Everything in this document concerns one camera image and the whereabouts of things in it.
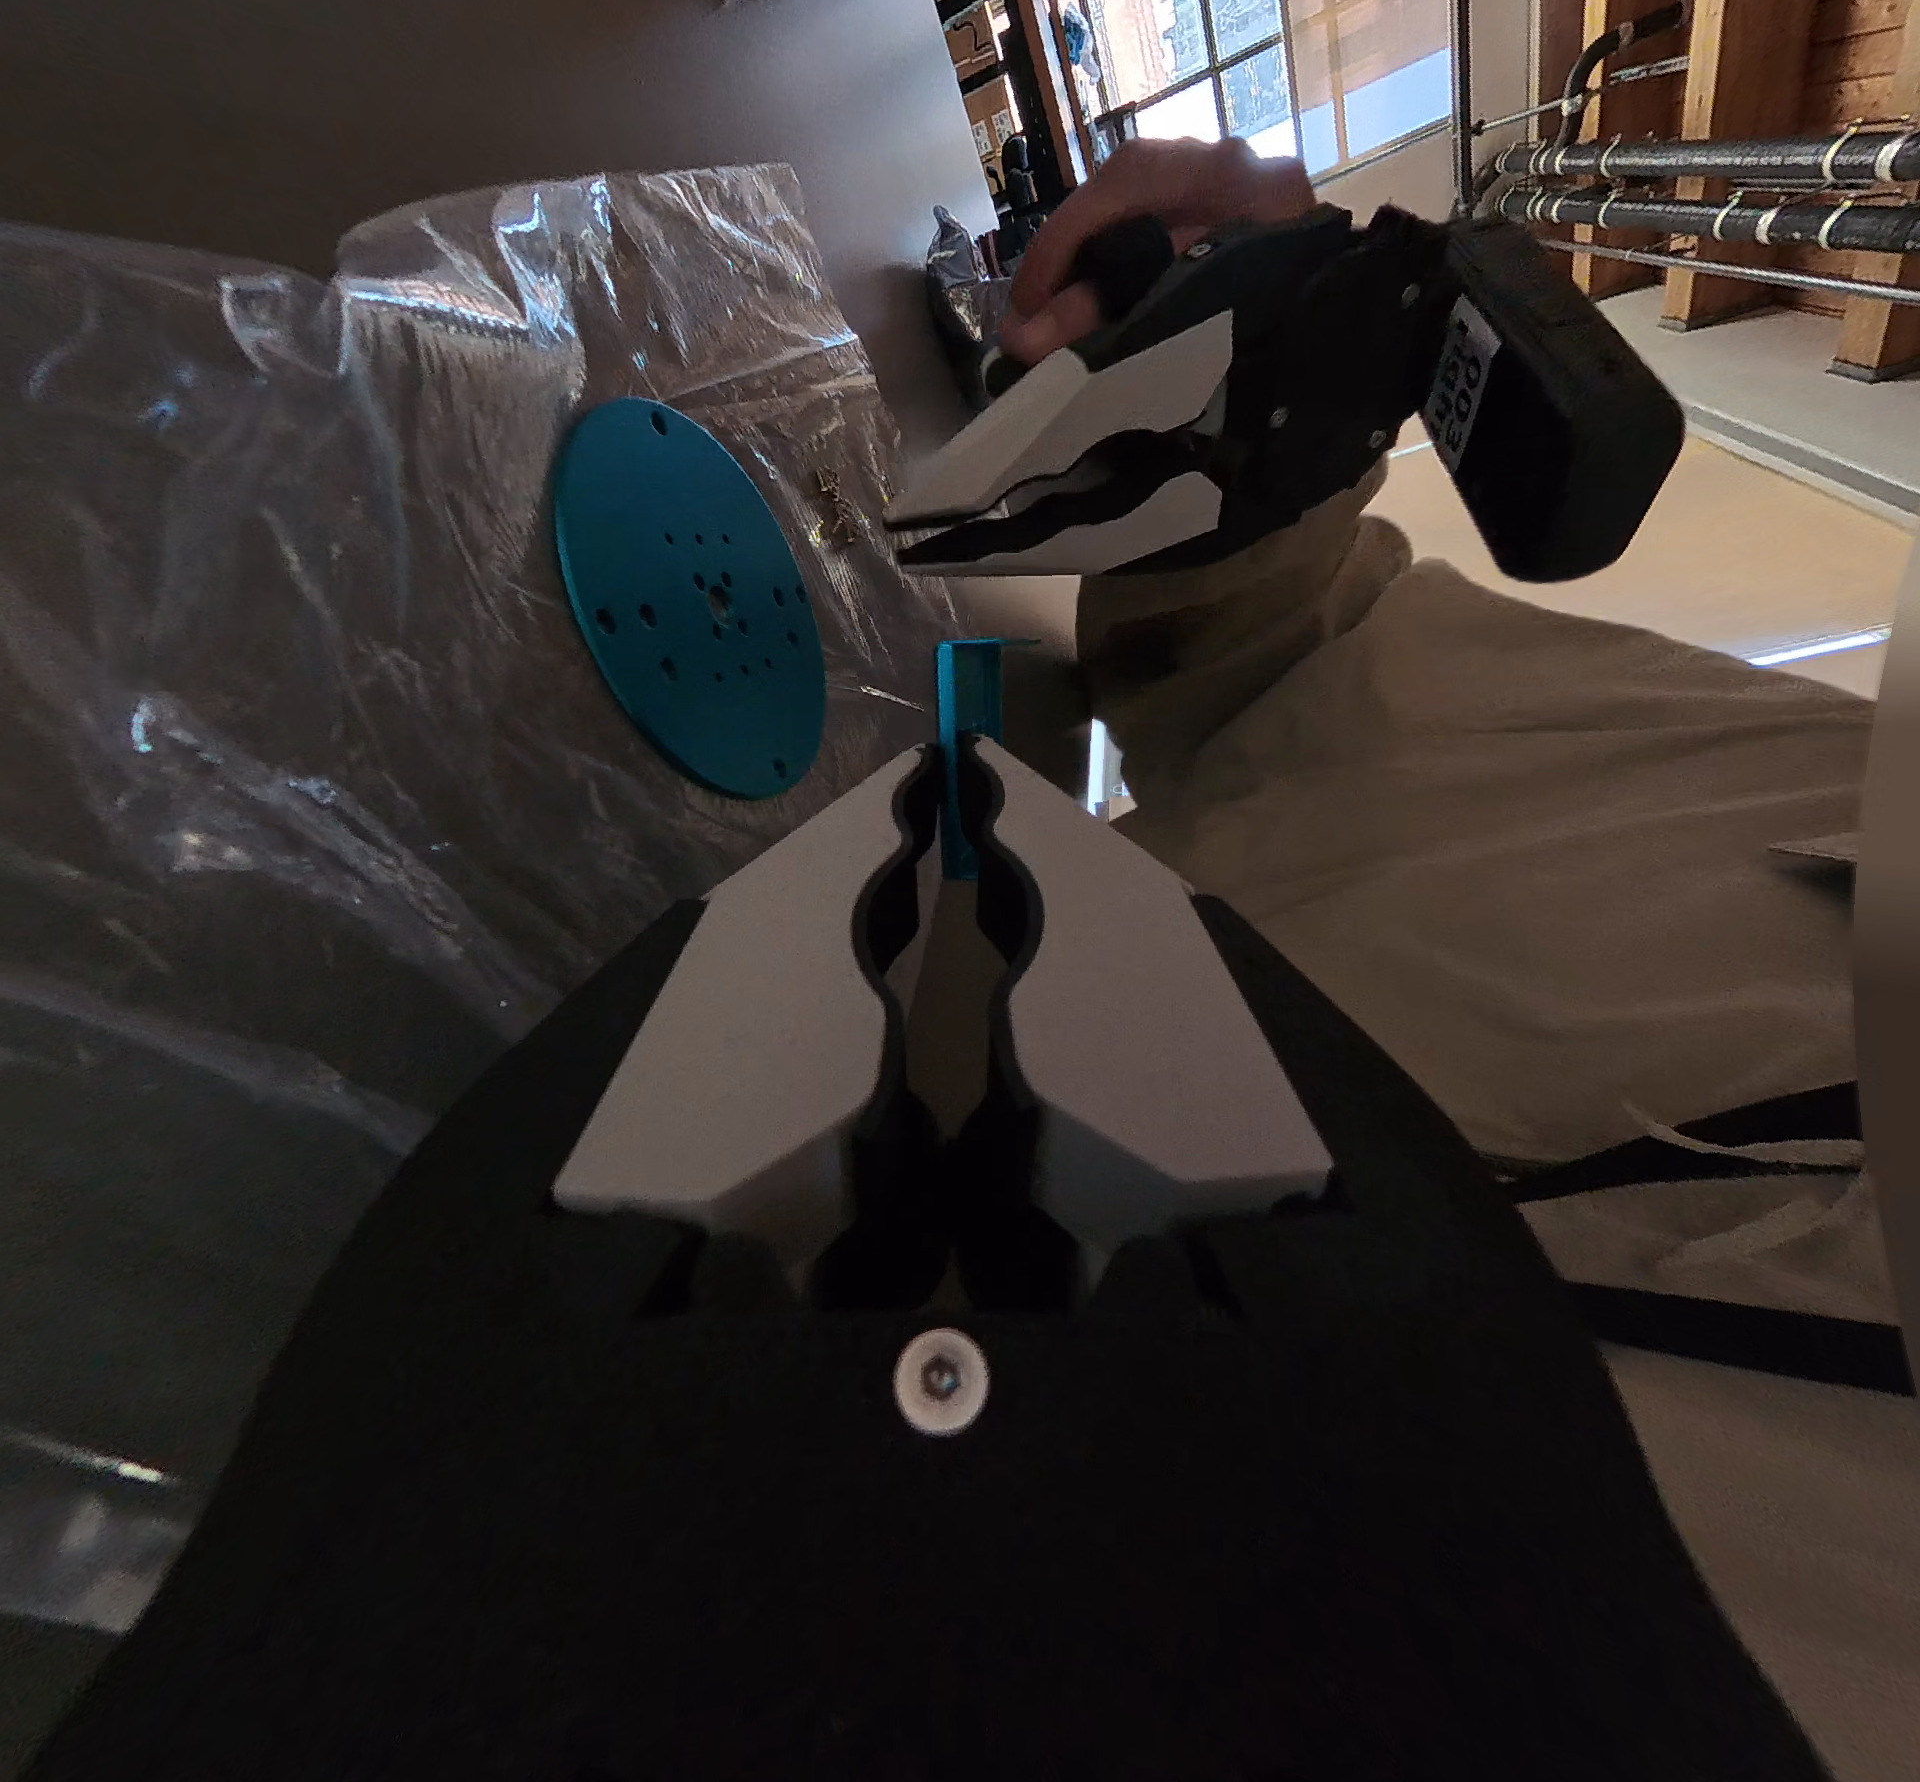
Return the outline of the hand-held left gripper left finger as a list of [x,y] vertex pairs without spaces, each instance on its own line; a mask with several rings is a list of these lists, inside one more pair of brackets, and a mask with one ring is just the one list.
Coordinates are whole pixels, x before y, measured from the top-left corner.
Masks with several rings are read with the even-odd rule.
[[944,760],[911,748],[703,900],[552,1195],[772,1249],[902,1252],[938,1132],[906,1078]]

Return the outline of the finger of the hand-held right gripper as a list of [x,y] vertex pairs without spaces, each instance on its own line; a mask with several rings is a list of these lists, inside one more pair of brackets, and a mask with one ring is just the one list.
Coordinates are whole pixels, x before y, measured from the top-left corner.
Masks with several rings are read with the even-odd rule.
[[941,530],[900,552],[900,570],[942,579],[1104,575],[1211,535],[1222,515],[1222,492],[1206,475],[1177,475],[1122,515],[1077,520],[1095,499],[1047,499],[1012,520]]
[[938,449],[884,522],[973,520],[1119,433],[1194,425],[1228,377],[1232,331],[1232,311],[1219,311],[1098,372],[1058,350]]

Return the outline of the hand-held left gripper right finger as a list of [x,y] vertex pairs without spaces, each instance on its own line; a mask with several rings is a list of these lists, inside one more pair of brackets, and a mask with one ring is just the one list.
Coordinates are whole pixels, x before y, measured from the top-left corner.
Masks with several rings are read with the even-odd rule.
[[1115,1252],[1320,1201],[1335,1175],[1194,889],[1002,744],[960,754],[976,919],[1005,962],[960,1135],[976,1290],[1079,1290]]

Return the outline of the blue U-shaped metal bracket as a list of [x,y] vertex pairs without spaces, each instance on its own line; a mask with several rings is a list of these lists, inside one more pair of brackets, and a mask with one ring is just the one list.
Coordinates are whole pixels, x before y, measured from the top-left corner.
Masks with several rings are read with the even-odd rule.
[[1009,649],[1039,648],[1039,639],[968,639],[934,648],[934,712],[942,764],[941,856],[942,879],[973,884],[977,850],[962,814],[962,739],[1005,739],[1002,695]]

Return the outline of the blue round metal plate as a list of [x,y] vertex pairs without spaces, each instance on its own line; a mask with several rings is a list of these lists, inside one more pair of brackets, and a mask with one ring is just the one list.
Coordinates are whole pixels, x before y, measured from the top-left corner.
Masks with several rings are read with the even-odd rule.
[[602,403],[552,471],[562,588],[600,677],[681,776],[777,799],[824,739],[824,644],[772,509],[707,428]]

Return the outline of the grey desk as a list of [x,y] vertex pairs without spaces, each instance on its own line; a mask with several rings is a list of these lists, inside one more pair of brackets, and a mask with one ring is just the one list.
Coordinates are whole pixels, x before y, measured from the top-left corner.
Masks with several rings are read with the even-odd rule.
[[[784,162],[915,454],[962,422],[925,304],[932,212],[985,205],[942,59],[932,0],[4,0],[4,235],[328,283],[343,235],[446,194]],[[4,1778],[216,1478],[181,1524],[4,1496]]]

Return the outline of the person's right hand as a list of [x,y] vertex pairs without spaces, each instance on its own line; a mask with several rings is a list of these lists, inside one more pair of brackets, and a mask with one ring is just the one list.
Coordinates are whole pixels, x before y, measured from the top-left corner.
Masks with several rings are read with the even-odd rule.
[[1083,248],[1112,228],[1153,217],[1188,248],[1218,230],[1280,227],[1311,209],[1301,160],[1263,159],[1239,137],[1130,140],[1026,244],[997,348],[1033,368],[1112,320],[1100,290],[1079,275]]

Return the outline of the crumpled silver foil bag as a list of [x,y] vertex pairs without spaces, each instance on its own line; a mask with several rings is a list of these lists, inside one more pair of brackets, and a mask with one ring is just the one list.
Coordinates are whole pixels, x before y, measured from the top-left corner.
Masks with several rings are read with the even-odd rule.
[[934,207],[925,254],[927,309],[962,398],[981,410],[994,400],[990,375],[1012,300],[1000,235],[972,235],[944,205]]

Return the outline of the black insulated pipe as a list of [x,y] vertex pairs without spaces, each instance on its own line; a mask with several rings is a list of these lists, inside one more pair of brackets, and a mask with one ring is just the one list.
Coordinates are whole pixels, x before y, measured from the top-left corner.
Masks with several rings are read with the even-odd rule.
[[1509,222],[1549,228],[1595,228],[1848,254],[1918,254],[1918,205],[1914,202],[1798,196],[1785,202],[1713,203],[1657,194],[1519,186],[1502,192],[1493,212]]
[[1497,155],[1493,175],[1607,186],[1692,179],[1779,192],[1914,186],[1918,125],[1851,124],[1811,137],[1521,141]]

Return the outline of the curved black pipe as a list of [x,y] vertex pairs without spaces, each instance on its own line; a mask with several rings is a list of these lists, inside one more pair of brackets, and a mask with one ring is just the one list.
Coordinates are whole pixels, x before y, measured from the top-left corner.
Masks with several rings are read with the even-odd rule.
[[1673,0],[1638,18],[1622,20],[1594,37],[1579,51],[1575,65],[1570,71],[1566,82],[1563,84],[1563,95],[1556,106],[1561,115],[1558,137],[1564,141],[1575,135],[1578,121],[1583,118],[1592,95],[1588,86],[1590,78],[1604,61],[1622,49],[1633,47],[1636,42],[1657,39],[1660,35],[1677,29],[1690,18],[1690,12],[1692,0]]

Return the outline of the wooden shelf with boxes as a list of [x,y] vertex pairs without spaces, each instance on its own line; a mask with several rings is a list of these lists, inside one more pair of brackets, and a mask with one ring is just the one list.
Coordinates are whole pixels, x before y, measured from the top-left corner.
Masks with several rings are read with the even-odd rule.
[[1039,221],[1093,166],[1061,0],[934,0],[934,10],[1002,230]]

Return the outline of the large clear plastic bag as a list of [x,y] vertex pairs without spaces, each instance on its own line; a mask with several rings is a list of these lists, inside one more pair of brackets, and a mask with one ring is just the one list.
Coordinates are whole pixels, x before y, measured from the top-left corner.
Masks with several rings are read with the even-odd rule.
[[502,290],[4,235],[4,1496],[187,1520],[313,1281],[655,900]]

